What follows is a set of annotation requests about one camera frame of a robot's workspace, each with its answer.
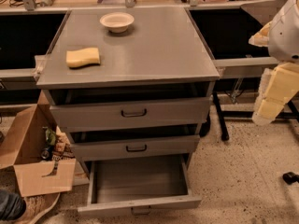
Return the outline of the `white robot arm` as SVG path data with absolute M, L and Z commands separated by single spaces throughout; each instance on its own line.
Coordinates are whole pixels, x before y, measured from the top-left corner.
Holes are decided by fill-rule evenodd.
M 263 71 L 252 115 L 255 124 L 267 125 L 299 92 L 299 0 L 288 0 L 249 43 L 267 47 L 278 60 L 274 69 Z

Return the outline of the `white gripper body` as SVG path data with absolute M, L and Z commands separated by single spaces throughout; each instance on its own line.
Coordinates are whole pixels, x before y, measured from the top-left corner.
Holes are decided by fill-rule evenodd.
M 299 92 L 299 65 L 282 63 L 272 72 L 265 92 L 265 100 L 285 105 Z

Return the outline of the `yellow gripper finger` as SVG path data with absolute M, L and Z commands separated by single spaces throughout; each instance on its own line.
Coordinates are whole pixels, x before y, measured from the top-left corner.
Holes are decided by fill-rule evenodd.
M 269 31 L 271 22 L 268 22 L 259 32 L 252 35 L 249 43 L 256 47 L 267 47 L 269 43 Z
M 283 106 L 282 89 L 278 85 L 277 74 L 274 70 L 266 68 L 260 80 L 252 120 L 260 126 L 270 124 Z

